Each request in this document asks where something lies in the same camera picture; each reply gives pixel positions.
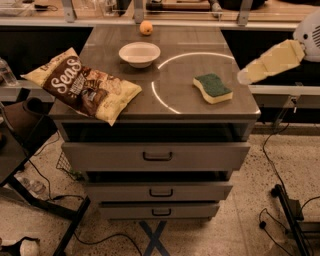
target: snack bag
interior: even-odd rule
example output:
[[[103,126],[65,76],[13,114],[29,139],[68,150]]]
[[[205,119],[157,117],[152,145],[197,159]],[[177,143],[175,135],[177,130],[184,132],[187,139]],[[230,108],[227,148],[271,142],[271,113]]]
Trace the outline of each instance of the snack bag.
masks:
[[[139,85],[83,66],[73,48],[22,77],[78,113],[106,121],[111,126],[142,91]]]

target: speckled floor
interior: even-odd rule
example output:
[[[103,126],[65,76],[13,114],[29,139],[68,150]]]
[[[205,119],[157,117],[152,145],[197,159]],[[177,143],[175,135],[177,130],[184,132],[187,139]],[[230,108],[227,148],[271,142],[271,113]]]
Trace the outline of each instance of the speckled floor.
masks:
[[[288,227],[285,215],[277,198],[270,195],[275,184],[280,184],[262,146],[272,132],[269,125],[258,124],[250,135],[251,149],[240,171],[234,172],[231,182],[234,187],[227,200],[220,202],[220,209],[211,221],[204,220],[128,220],[103,219],[97,205],[92,202],[76,230],[82,241],[97,242],[114,234],[101,243],[85,245],[75,236],[70,240],[67,255],[210,255],[210,256],[256,256],[299,255],[295,241],[287,236],[284,228],[266,212],[261,215],[267,223],[266,230],[289,254],[277,246],[259,228],[259,214],[266,208],[278,221]],[[48,142],[54,142],[53,135]],[[73,181],[56,169],[62,140],[49,144],[32,158],[39,171],[50,180],[53,195],[85,195],[80,182]],[[309,198],[320,195],[320,125],[291,125],[280,135],[270,137],[266,151],[282,177],[291,199],[303,204]],[[30,165],[20,175],[43,180]],[[61,204],[77,207],[80,199],[66,198]],[[320,200],[311,201],[303,210],[305,220],[320,220]],[[23,236],[40,239],[40,254],[52,255],[69,222],[41,210],[15,203],[0,197],[0,237],[8,242]],[[147,226],[154,236],[155,244],[143,229]],[[310,240],[314,255],[320,255],[320,240]]]

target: small orange fruit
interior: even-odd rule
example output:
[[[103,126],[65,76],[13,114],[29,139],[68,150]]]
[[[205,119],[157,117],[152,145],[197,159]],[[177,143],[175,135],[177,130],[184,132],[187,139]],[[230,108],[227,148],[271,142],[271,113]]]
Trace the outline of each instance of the small orange fruit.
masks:
[[[148,20],[144,20],[140,24],[140,32],[142,35],[149,36],[153,31],[152,23]]]

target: drawer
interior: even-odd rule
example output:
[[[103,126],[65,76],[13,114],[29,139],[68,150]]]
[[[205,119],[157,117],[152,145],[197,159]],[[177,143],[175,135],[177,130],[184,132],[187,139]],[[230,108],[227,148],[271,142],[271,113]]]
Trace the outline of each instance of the drawer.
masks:
[[[214,217],[218,203],[148,203],[148,204],[100,204],[102,218],[106,219],[180,219]]]
[[[247,142],[62,145],[72,168],[81,172],[239,170],[249,148]]]
[[[93,201],[157,202],[220,201],[232,189],[230,182],[194,183],[86,183],[85,190]]]

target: yellow sponge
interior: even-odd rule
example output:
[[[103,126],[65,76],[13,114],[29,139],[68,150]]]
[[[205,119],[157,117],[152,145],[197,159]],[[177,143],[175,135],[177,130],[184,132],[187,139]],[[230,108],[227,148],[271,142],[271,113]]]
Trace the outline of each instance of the yellow sponge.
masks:
[[[233,92],[225,87],[214,73],[194,77],[193,84],[199,88],[203,98],[210,104],[232,99]]]

